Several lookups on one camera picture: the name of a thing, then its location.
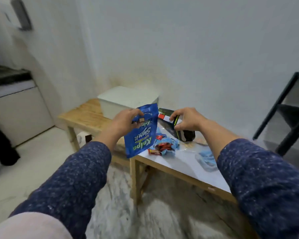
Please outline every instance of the pink fabric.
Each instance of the pink fabric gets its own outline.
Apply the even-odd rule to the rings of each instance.
[[[65,226],[56,218],[25,212],[8,218],[0,224],[0,239],[72,239]]]

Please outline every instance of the blue knit sleeve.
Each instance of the blue knit sleeve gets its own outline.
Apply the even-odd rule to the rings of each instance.
[[[217,165],[261,238],[299,238],[299,170],[246,139],[229,143]]]
[[[106,184],[111,152],[100,142],[89,142],[69,156],[39,189],[10,216],[40,212],[55,217],[74,239],[84,236],[96,196]]]

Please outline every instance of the blue snack bag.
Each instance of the blue snack bag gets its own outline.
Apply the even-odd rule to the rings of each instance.
[[[139,107],[144,116],[137,115],[133,122],[140,122],[140,128],[133,129],[124,136],[126,157],[131,158],[145,151],[155,142],[158,106],[157,103]]]

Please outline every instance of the black chair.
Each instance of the black chair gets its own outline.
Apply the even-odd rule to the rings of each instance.
[[[299,72],[294,73],[291,80],[279,96],[278,100],[271,108],[270,112],[268,113],[268,115],[256,131],[255,135],[253,136],[253,140],[256,140],[265,128],[265,126],[268,124],[270,119],[273,117],[275,112],[278,111],[291,128],[291,131],[288,133],[288,135],[283,139],[283,141],[279,144],[279,146],[276,149],[276,153],[278,153],[280,156],[284,156],[287,153],[287,151],[291,148],[291,146],[299,138],[299,107],[281,104],[287,96],[287,94],[291,91],[292,87],[295,85],[297,80],[299,80]]]

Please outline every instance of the green and black package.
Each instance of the green and black package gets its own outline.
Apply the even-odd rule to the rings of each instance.
[[[195,139],[194,131],[175,131],[174,127],[177,124],[182,122],[180,116],[176,116],[173,121],[170,121],[169,118],[174,111],[164,108],[158,109],[158,122],[161,124],[170,134],[176,137],[178,140],[182,142],[191,142]]]

